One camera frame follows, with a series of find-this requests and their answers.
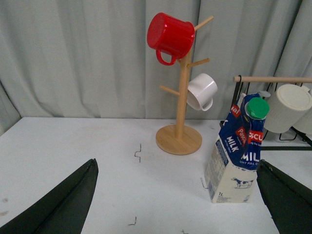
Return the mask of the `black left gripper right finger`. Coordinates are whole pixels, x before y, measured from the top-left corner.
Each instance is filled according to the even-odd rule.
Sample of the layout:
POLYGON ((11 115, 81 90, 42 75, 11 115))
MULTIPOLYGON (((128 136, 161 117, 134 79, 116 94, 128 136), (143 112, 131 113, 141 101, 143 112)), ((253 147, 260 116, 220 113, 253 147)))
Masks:
POLYGON ((262 199, 281 234, 312 232, 312 191, 286 173, 261 160, 257 183, 262 199))

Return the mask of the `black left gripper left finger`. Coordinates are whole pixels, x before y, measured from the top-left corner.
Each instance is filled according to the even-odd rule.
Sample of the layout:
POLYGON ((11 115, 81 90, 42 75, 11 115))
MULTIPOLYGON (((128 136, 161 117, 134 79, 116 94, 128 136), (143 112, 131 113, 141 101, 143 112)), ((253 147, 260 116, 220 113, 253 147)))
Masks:
POLYGON ((79 234, 88 215, 98 178, 90 159, 40 200, 0 228, 2 234, 79 234))

